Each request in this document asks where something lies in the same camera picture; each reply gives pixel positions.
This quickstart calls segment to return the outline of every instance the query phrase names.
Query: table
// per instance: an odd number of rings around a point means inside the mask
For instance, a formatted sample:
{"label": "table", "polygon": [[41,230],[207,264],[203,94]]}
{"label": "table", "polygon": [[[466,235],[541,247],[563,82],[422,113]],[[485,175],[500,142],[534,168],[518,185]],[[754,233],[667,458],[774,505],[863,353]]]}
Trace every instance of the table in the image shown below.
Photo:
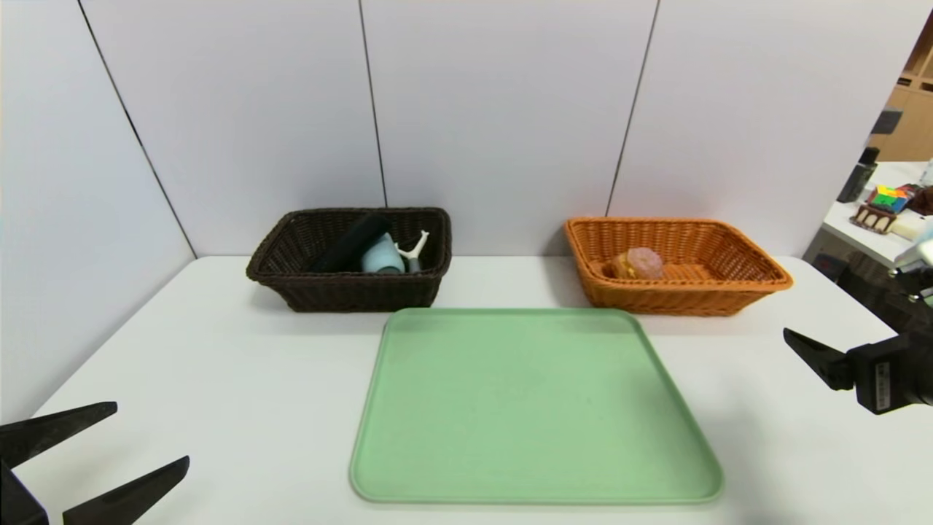
{"label": "table", "polygon": [[[712,504],[383,505],[348,465],[387,314],[294,314],[245,257],[192,262],[39,414],[119,412],[16,469],[52,513],[183,455],[188,477],[141,524],[929,523],[933,410],[876,417],[829,390],[784,326],[836,348],[892,332],[806,263],[732,318],[639,316],[726,474]],[[436,306],[587,305],[571,259],[455,257]]]}
{"label": "table", "polygon": [[[868,197],[872,188],[879,185],[897,187],[904,184],[916,184],[923,175],[925,167],[926,163],[878,163],[878,167],[866,185],[867,190],[863,192],[863,198],[853,203],[833,201],[829,212],[823,219],[822,230],[839,237],[878,263],[893,268],[894,258],[910,248],[912,241],[895,234],[880,235],[859,228],[850,222],[849,218],[856,214],[859,204],[864,201],[864,197]],[[908,209],[900,213],[898,220],[920,220],[922,217]]]}

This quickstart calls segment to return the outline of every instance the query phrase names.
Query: basket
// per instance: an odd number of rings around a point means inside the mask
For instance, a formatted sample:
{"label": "basket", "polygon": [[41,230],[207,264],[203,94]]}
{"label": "basket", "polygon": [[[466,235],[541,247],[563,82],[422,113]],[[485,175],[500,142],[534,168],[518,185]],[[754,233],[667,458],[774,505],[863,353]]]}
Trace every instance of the basket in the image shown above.
{"label": "basket", "polygon": [[[730,316],[793,284],[761,248],[716,220],[571,219],[565,229],[583,290],[594,306],[640,314]],[[638,247],[661,255],[662,279],[614,276],[611,259]]]}
{"label": "basket", "polygon": [[[410,249],[430,233],[419,261],[422,271],[383,275],[303,271],[360,217],[379,212],[392,221],[389,234]],[[451,219],[436,207],[326,208],[293,211],[259,244],[246,276],[277,291],[296,312],[394,312],[431,306],[451,264]]]}

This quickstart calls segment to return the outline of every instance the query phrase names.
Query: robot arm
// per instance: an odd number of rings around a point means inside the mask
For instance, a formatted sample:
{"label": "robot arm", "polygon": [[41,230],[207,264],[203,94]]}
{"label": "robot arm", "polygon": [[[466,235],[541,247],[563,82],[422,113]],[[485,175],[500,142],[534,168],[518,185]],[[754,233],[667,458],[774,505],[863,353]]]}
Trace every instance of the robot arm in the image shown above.
{"label": "robot arm", "polygon": [[[895,266],[889,275],[908,299],[933,307],[933,240],[899,255]],[[933,327],[845,353],[787,328],[784,340],[827,386],[855,387],[858,402],[875,414],[908,404],[933,405]]]}

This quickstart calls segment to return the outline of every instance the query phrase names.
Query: panel seam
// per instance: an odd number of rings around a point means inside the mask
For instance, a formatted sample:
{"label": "panel seam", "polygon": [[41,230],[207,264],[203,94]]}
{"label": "panel seam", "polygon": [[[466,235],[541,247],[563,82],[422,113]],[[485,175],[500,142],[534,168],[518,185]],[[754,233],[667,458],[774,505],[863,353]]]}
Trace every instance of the panel seam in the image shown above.
{"label": "panel seam", "polygon": [[156,172],[156,167],[152,164],[152,159],[149,158],[149,152],[146,151],[146,146],[143,145],[143,140],[139,137],[139,132],[136,131],[136,125],[132,122],[130,112],[127,110],[126,104],[123,103],[123,97],[119,94],[117,83],[114,81],[114,77],[110,73],[110,66],[107,65],[107,60],[104,58],[104,53],[101,51],[101,45],[97,42],[97,36],[94,34],[93,28],[91,28],[91,21],[88,20],[88,13],[84,10],[84,4],[82,3],[82,0],[77,0],[77,6],[81,9],[81,16],[84,17],[84,23],[88,26],[88,32],[91,34],[91,40],[94,42],[94,47],[97,49],[98,56],[101,57],[101,63],[104,65],[104,71],[107,73],[107,78],[110,79],[110,85],[113,87],[114,93],[117,94],[117,100],[119,101],[120,107],[123,108],[123,114],[126,116],[127,122],[130,123],[130,129],[132,129],[133,136],[136,137],[136,143],[139,144],[139,149],[142,150],[143,156],[146,157],[146,163],[149,164],[149,170],[152,171],[152,176],[156,179],[156,183],[159,184],[159,190],[162,192],[162,196],[165,197],[166,204],[168,204],[169,209],[172,210],[172,216],[174,217],[175,222],[178,224],[178,230],[181,232],[181,235],[185,237],[185,242],[188,244],[188,249],[191,250],[191,255],[197,259],[198,252],[194,250],[194,246],[191,244],[191,239],[188,238],[188,233],[185,232],[185,227],[182,226],[181,220],[178,218],[178,213],[175,211],[174,206],[172,206],[172,200],[169,199],[169,194],[165,191],[165,186],[162,185],[162,181],[159,178],[159,173]]}
{"label": "panel seam", "polygon": [[605,217],[609,216],[609,208],[612,207],[612,197],[616,193],[616,184],[619,182],[619,170],[622,168],[622,155],[625,154],[625,145],[629,141],[629,132],[632,130],[632,119],[635,115],[635,106],[638,102],[638,94],[641,92],[641,83],[645,77],[645,66],[648,64],[648,51],[651,49],[651,38],[654,36],[654,28],[658,23],[658,11],[661,10],[661,0],[654,5],[654,16],[651,17],[651,29],[648,31],[648,42],[645,43],[645,55],[642,57],[641,70],[638,71],[638,83],[635,84],[635,95],[632,98],[632,109],[629,111],[629,119],[625,124],[625,135],[622,136],[622,148],[619,151],[619,160],[616,162],[616,175],[612,178],[612,187],[609,189],[609,201],[606,203]]}
{"label": "panel seam", "polygon": [[385,188],[385,168],[383,166],[383,145],[379,139],[379,119],[376,118],[376,94],[372,89],[372,70],[369,66],[369,43],[366,40],[366,21],[363,17],[363,0],[356,0],[359,7],[359,27],[363,35],[363,55],[366,58],[366,77],[369,80],[369,105],[372,107],[372,127],[376,132],[376,154],[379,156],[379,176],[383,181],[383,202],[389,207],[389,193]]}

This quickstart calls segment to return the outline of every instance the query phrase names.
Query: white toy figure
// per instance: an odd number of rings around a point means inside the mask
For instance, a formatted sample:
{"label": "white toy figure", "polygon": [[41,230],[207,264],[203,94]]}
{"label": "white toy figure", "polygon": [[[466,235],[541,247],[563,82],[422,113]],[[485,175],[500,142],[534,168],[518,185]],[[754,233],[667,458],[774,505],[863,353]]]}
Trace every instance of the white toy figure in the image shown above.
{"label": "white toy figure", "polygon": [[418,256],[421,255],[421,249],[425,247],[427,242],[428,232],[422,230],[421,238],[418,239],[418,244],[414,245],[414,248],[411,251],[404,251],[398,248],[398,243],[396,243],[396,249],[398,250],[398,255],[401,255],[409,261],[409,273],[413,274],[415,272],[421,271],[421,263],[418,262]]}

